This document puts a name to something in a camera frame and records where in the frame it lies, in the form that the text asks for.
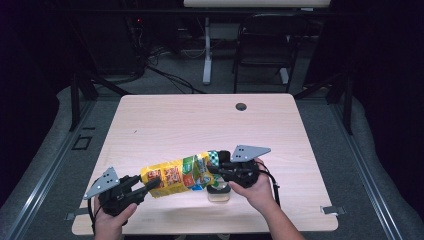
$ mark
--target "wooden table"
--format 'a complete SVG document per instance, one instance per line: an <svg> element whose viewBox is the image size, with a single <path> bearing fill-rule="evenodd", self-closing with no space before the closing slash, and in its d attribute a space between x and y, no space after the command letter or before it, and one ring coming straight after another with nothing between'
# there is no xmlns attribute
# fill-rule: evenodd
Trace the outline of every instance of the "wooden table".
<svg viewBox="0 0 424 240"><path fill-rule="evenodd" d="M247 109L237 110L237 103ZM261 159L281 186L283 210L300 231L337 228L336 217L320 211L331 201L295 101L288 94L125 96L87 190L110 166L119 177L133 176L142 167L203 151L233 152L238 144L271 148ZM77 216L72 231L92 234L88 215ZM149 194L124 227L124 234L262 232L268 232L266 222L245 198L231 192L228 202L212 203L205 190L158 199Z"/></svg>

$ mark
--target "yellow snack bag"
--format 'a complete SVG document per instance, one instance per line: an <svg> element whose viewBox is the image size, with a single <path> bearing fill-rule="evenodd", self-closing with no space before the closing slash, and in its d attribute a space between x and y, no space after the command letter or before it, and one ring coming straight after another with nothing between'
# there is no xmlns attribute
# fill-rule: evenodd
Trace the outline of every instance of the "yellow snack bag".
<svg viewBox="0 0 424 240"><path fill-rule="evenodd" d="M218 184L207 166L218 166L218 152L207 151L183 159L160 163L141 169L141 180L147 183L153 178L160 177L162 183L150 190L154 198L185 192L202 190L207 185Z"/></svg>

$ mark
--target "round hole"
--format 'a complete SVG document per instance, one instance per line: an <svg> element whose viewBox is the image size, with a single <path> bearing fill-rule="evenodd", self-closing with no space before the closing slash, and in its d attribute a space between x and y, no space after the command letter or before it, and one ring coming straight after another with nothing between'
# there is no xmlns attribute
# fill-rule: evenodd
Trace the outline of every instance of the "round hole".
<svg viewBox="0 0 424 240"><path fill-rule="evenodd" d="M247 106L244 103L237 103L236 104L236 109L239 110L239 111L244 111L244 110L246 110L246 108L247 108Z"/></svg>

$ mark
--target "gray carpet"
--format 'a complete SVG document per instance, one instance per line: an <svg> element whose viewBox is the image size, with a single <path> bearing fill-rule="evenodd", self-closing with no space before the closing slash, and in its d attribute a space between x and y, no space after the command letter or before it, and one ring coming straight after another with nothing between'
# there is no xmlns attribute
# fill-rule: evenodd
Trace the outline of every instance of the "gray carpet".
<svg viewBox="0 0 424 240"><path fill-rule="evenodd" d="M308 59L313 51L313 44L311 46L311 48L306 46L300 53L292 93L301 90ZM231 54L231 50L225 47L215 49L212 83L209 86L201 83L204 56L189 58L183 54L179 56L164 54L159 57L155 67L178 75L207 93L231 93ZM135 94L181 93L171 82L149 70L140 79L119 86ZM87 115L72 136L68 133L71 119L69 89L65 89L58 95L61 109L49 135L21 182L0 210L1 239L10 236L9 234L16 227L21 228L18 235L22 239L92 239L92 237L73 235L72 221L65 221L64 218L67 213L79 207L81 196L86 189L118 104L119 98L115 93L102 86L97 86L97 89L101 95L99 100L94 103L83 101ZM318 93L311 100L300 100L297 104L330 199L334 205L345 207L347 214L338 217L339 228L334 232L304 232L303 234L307 239L387 239L358 174L354 155L343 134L344 130L338 125L339 119L334 113L337 107L327 105L320 98L321 96ZM399 195L390 177L379 164L363 110L357 101L354 101L352 119L355 141L393 214L403 239L422 239L423 223ZM72 150L75 138L79 135L91 138L86 150ZM58 174L54 176L53 184L48 187L47 195L40 199L42 204L39 207L35 205L34 215L25 222L25 226L15 226L26 201L37 188L38 181L58 158L63 159L63 162L56 166ZM188 236L187 239L218 238L205 235Z"/></svg>

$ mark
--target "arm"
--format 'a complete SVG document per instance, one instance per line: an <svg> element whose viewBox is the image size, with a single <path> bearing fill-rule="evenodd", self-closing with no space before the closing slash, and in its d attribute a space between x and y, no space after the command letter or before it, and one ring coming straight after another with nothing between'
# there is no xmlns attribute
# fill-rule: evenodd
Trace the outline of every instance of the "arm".
<svg viewBox="0 0 424 240"><path fill-rule="evenodd" d="M122 224L130 218L135 210L137 209L137 204L130 204L124 211L122 211L118 216L113 217L109 214L106 214L103 209L99 210L99 199L94 198L94 214L96 215L96 235L94 236L95 240L119 240L122 236Z"/></svg>
<svg viewBox="0 0 424 240"><path fill-rule="evenodd" d="M234 192L246 197L250 205L262 214L268 224L272 239L304 239L275 202L267 175L261 173L258 181L250 188L243 188L235 182L229 182L229 185Z"/></svg>

